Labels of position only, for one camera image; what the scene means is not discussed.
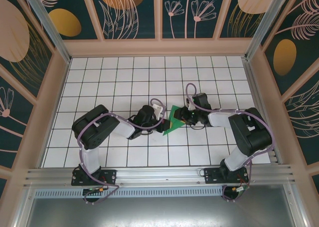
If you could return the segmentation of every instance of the dark green wallpaper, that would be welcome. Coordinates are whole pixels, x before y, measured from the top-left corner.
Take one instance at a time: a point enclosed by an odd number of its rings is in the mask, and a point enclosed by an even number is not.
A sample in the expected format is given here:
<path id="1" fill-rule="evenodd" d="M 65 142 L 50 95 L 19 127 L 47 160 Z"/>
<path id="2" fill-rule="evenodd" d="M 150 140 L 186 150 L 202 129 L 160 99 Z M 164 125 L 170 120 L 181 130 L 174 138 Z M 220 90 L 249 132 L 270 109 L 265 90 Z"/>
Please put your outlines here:
<path id="1" fill-rule="evenodd" d="M 55 44 L 53 43 L 53 41 L 52 41 L 52 39 L 50 38 L 50 36 L 49 36 L 49 34 L 47 33 L 47 31 L 46 31 L 46 30 L 44 29 L 44 27 L 42 26 L 41 21 L 40 21 L 40 19 L 38 18 L 38 16 L 35 14 L 35 12 L 33 11 L 33 8 L 30 6 L 30 4 L 28 3 L 27 0 L 24 0 L 24 1 L 27 3 L 27 5 L 28 5 L 29 9 L 31 10 L 31 12 L 33 13 L 33 16 L 35 17 L 35 19 L 36 19 L 36 20 L 38 21 L 38 23 L 41 25 L 41 27 L 42 27 L 42 29 L 44 30 L 46 36 L 49 38 L 50 43 L 53 45 L 53 47 L 55 47 Z"/>
<path id="2" fill-rule="evenodd" d="M 319 57 L 319 0 L 296 0 L 265 55 L 281 94 Z"/>
<path id="3" fill-rule="evenodd" d="M 97 39 L 84 0 L 42 0 L 63 40 Z"/>
<path id="4" fill-rule="evenodd" d="M 0 0 L 0 64 L 35 97 L 40 90 L 52 53 L 17 0 Z"/>
<path id="5" fill-rule="evenodd" d="M 319 72 L 285 106 L 308 165 L 319 161 Z"/>
<path id="6" fill-rule="evenodd" d="M 154 0 L 93 0 L 105 39 L 155 38 Z"/>
<path id="7" fill-rule="evenodd" d="M 11 168 L 33 105 L 0 77 L 0 165 Z"/>
<path id="8" fill-rule="evenodd" d="M 212 38 L 223 0 L 163 0 L 163 38 Z"/>
<path id="9" fill-rule="evenodd" d="M 283 10 L 285 9 L 285 7 L 286 7 L 286 5 L 287 5 L 288 2 L 289 2 L 289 0 L 285 0 L 284 4 L 282 5 L 281 9 L 279 10 L 279 12 L 278 12 L 276 18 L 274 19 L 274 21 L 273 21 L 273 23 L 271 24 L 271 26 L 269 27 L 269 29 L 268 29 L 266 35 L 264 36 L 263 40 L 261 41 L 261 45 L 262 45 L 262 46 L 264 45 L 265 41 L 267 40 L 269 34 L 271 33 L 271 31 L 272 31 L 274 25 L 277 23 L 277 21 L 278 21 L 280 15 L 281 15 L 281 13 L 282 13 Z"/>
<path id="10" fill-rule="evenodd" d="M 231 0 L 220 38 L 252 37 L 263 16 L 264 13 L 245 13 L 240 9 L 238 0 Z"/>

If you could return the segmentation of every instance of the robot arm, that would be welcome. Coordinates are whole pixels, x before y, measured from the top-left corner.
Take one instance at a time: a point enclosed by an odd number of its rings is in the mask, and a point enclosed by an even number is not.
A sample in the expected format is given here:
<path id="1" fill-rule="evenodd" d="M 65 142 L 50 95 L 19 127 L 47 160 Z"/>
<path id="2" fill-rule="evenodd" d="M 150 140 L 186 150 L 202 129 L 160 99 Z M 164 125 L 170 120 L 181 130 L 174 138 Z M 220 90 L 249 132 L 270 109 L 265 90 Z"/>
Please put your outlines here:
<path id="1" fill-rule="evenodd" d="M 192 101 L 199 107 L 211 110 L 205 93 L 192 96 Z M 242 170 L 251 156 L 271 145 L 272 139 L 266 128 L 254 118 L 246 114 L 225 112 L 207 112 L 196 108 L 192 102 L 186 100 L 187 106 L 175 111 L 174 117 L 188 125 L 201 122 L 206 127 L 225 127 L 233 131 L 237 147 L 224 160 L 219 168 L 225 183 Z M 251 113 L 261 120 L 262 117 L 256 108 L 249 108 L 245 112 Z"/>
<path id="2" fill-rule="evenodd" d="M 159 119 L 161 118 L 162 111 L 163 107 L 156 104 L 152 104 L 152 106 L 145 105 L 141 110 L 139 110 L 136 116 L 132 116 L 128 120 L 135 124 L 135 126 L 150 127 L 151 129 L 149 129 L 148 132 L 151 132 L 152 126 L 158 123 Z M 105 108 L 103 105 L 99 105 L 76 120 L 72 125 L 75 138 L 78 138 L 80 132 L 91 121 L 108 112 L 109 110 L 107 108 Z M 154 129 L 158 132 L 163 132 L 169 128 L 170 121 L 163 119 L 162 122 Z M 89 174 L 94 176 L 96 179 L 99 178 L 101 167 L 98 159 L 98 147 L 111 133 L 116 133 L 129 140 L 133 140 L 139 137 L 142 134 L 142 131 L 143 129 L 134 127 L 128 121 L 118 119 L 114 116 L 105 116 L 99 119 L 93 125 L 89 126 L 81 137 L 81 142 L 84 146 L 84 150 L 82 151 L 83 162 Z"/>

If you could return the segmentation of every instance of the floral wallpaper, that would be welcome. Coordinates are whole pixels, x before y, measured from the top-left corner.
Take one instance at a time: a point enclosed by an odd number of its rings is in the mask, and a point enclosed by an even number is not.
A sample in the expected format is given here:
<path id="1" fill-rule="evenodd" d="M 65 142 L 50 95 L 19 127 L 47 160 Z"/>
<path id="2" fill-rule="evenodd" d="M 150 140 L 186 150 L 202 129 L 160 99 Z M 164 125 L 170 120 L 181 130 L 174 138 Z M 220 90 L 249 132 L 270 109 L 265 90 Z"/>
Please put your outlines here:
<path id="1" fill-rule="evenodd" d="M 253 37 L 272 0 L 231 0 L 220 38 Z"/>
<path id="2" fill-rule="evenodd" d="M 163 38 L 212 38 L 223 0 L 163 0 Z"/>
<path id="3" fill-rule="evenodd" d="M 319 162 L 319 71 L 285 106 L 308 165 Z"/>
<path id="4" fill-rule="evenodd" d="M 296 0 L 265 50 L 284 94 L 319 58 L 319 0 Z"/>
<path id="5" fill-rule="evenodd" d="M 0 77 L 0 166 L 12 168 L 33 105 Z"/>
<path id="6" fill-rule="evenodd" d="M 155 38 L 154 0 L 93 0 L 104 39 Z"/>
<path id="7" fill-rule="evenodd" d="M 0 64 L 35 97 L 52 53 L 17 0 L 0 0 Z"/>

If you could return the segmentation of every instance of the aluminum frame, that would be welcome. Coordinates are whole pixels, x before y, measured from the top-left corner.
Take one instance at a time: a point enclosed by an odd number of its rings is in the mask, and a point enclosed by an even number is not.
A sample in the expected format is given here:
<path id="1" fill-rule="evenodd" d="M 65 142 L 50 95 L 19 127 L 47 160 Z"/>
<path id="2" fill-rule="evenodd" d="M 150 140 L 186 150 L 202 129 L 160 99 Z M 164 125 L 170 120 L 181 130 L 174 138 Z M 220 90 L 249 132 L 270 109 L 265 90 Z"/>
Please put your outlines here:
<path id="1" fill-rule="evenodd" d="M 40 0 L 28 0 L 29 4 L 31 5 L 33 11 L 35 12 L 36 16 L 41 21 L 44 29 L 47 31 L 48 35 L 50 36 L 51 40 L 55 44 L 56 48 L 59 50 L 61 56 L 65 60 L 65 62 L 70 62 L 70 54 L 64 45 L 64 42 L 56 30 L 54 24 L 52 23 L 46 9 L 42 5 Z"/>
<path id="2" fill-rule="evenodd" d="M 263 19 L 261 20 L 254 36 L 251 42 L 249 43 L 249 46 L 246 50 L 245 56 L 248 61 L 250 61 L 254 54 L 256 53 L 261 41 L 263 40 L 264 36 L 266 35 L 268 29 L 273 24 L 273 21 L 275 20 L 277 14 L 279 13 L 282 4 L 285 2 L 285 0 L 272 0 L 268 10 L 266 11 L 265 15 L 263 16 Z"/>
<path id="3" fill-rule="evenodd" d="M 261 115 L 265 118 L 266 122 L 269 123 L 269 126 L 271 127 L 271 122 L 269 121 L 269 116 L 267 114 L 267 110 L 265 108 L 264 101 L 262 100 L 261 95 L 260 95 L 260 91 L 259 91 L 260 88 L 255 81 L 256 78 L 255 78 L 255 74 L 254 74 L 254 69 L 251 66 L 249 58 L 242 57 L 242 60 L 243 60 L 246 76 L 248 79 L 248 83 L 249 83 L 250 89 L 252 91 L 252 96 L 253 96 L 253 99 L 255 101 L 255 105 L 258 108 Z M 283 159 L 280 155 L 280 152 L 279 152 L 277 146 L 274 147 L 274 152 L 275 152 L 276 158 L 278 160 L 278 163 L 282 164 Z M 290 211 L 292 213 L 295 225 L 297 227 L 311 227 L 306 210 L 305 210 L 304 205 L 301 201 L 297 186 L 295 184 L 291 184 L 291 183 L 283 184 L 283 186 L 284 186 L 285 195 L 286 195 L 287 201 L 289 203 L 289 208 L 290 208 Z"/>
<path id="4" fill-rule="evenodd" d="M 267 112 L 259 94 L 259 87 L 255 82 L 253 69 L 244 59 L 244 68 L 252 90 L 256 107 L 260 110 L 265 120 L 268 120 Z M 302 205 L 290 165 L 273 164 L 282 163 L 280 154 L 275 148 L 270 152 L 270 165 L 253 165 L 251 185 L 283 185 L 288 205 L 295 225 L 297 227 L 310 227 L 307 214 Z M 160 188 L 160 187 L 204 187 L 220 186 L 222 184 L 205 184 L 200 171 L 208 166 L 197 167 L 159 167 L 159 168 L 115 168 L 117 172 L 117 184 L 121 188 Z M 25 226 L 31 212 L 33 200 L 38 189 L 82 189 L 85 187 L 71 186 L 72 168 L 43 168 L 30 169 L 23 185 L 23 196 L 12 227 Z"/>

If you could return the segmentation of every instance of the enclosure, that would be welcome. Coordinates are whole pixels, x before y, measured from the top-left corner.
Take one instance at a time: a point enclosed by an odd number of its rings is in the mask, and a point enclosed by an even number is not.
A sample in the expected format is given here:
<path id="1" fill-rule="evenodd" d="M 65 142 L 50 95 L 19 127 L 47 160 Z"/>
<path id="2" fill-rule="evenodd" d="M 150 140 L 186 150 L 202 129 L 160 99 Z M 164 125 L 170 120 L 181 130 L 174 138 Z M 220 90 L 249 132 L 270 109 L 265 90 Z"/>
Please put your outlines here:
<path id="1" fill-rule="evenodd" d="M 319 225 L 319 0 L 0 7 L 1 226 Z M 71 185 L 81 162 L 72 124 L 100 104 L 128 119 L 153 98 L 171 120 L 188 83 L 211 109 L 257 108 L 274 133 L 274 150 L 247 167 L 247 193 L 227 202 L 226 183 L 205 183 L 202 170 L 237 144 L 231 129 L 198 123 L 133 140 L 111 133 L 98 158 L 120 188 L 86 206 L 88 186 Z"/>

